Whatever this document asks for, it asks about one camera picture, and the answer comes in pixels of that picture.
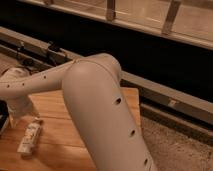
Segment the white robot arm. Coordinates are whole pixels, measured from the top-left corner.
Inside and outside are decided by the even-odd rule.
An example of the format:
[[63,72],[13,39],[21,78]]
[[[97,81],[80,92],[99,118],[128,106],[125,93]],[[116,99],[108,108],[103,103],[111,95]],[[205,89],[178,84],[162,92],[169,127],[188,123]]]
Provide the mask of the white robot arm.
[[14,67],[0,77],[0,100],[22,117],[33,109],[31,94],[60,89],[98,171],[158,171],[121,91],[121,74],[105,53],[33,75]]

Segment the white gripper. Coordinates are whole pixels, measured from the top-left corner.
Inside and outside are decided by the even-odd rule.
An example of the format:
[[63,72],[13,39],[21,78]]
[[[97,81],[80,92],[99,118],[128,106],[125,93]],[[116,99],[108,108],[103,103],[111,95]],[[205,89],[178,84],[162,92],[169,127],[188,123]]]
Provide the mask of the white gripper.
[[[9,111],[15,118],[20,118],[22,116],[30,114],[34,109],[33,103],[28,96],[9,99],[7,101],[7,106]],[[16,119],[12,115],[9,115],[10,126],[11,128],[15,128],[17,123]]]

